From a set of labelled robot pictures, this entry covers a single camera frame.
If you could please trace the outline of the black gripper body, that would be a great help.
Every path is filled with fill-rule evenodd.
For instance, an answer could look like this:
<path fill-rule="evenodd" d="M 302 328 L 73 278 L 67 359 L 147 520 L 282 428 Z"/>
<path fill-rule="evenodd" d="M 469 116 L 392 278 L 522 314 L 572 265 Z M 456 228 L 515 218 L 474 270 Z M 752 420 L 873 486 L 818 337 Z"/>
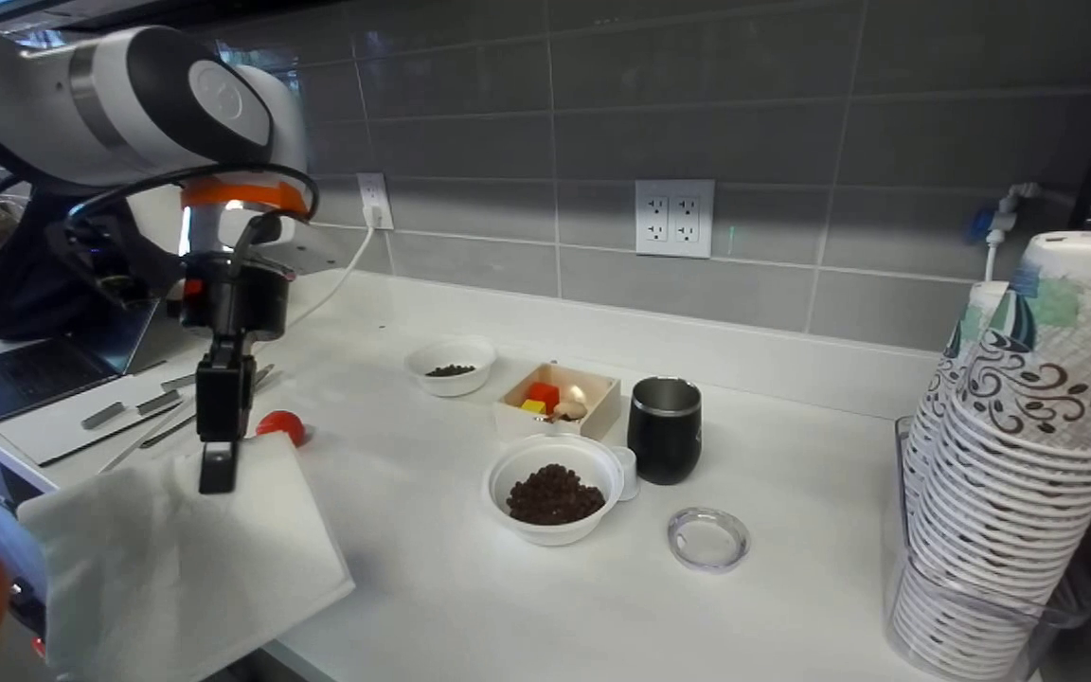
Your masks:
<path fill-rule="evenodd" d="M 191 255 L 181 263 L 181 321 L 220 337 L 273 341 L 289 321 L 289 284 L 282 265 L 239 255 Z"/>

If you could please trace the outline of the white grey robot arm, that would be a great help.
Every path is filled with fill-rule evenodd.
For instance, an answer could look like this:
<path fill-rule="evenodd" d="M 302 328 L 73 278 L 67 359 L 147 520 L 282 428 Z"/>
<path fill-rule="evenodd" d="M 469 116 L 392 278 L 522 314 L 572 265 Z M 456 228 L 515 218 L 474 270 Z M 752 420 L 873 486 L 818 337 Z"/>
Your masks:
<path fill-rule="evenodd" d="M 259 247 L 317 211 L 297 90 L 227 64 L 173 25 L 130 25 L 47 53 L 0 38 L 0 164 L 47 191 L 80 191 L 67 218 L 150 184 L 181 205 L 178 302 L 211 335 L 198 364 L 204 496 L 230 492 L 255 405 L 255 341 L 284 335 L 284 265 Z"/>

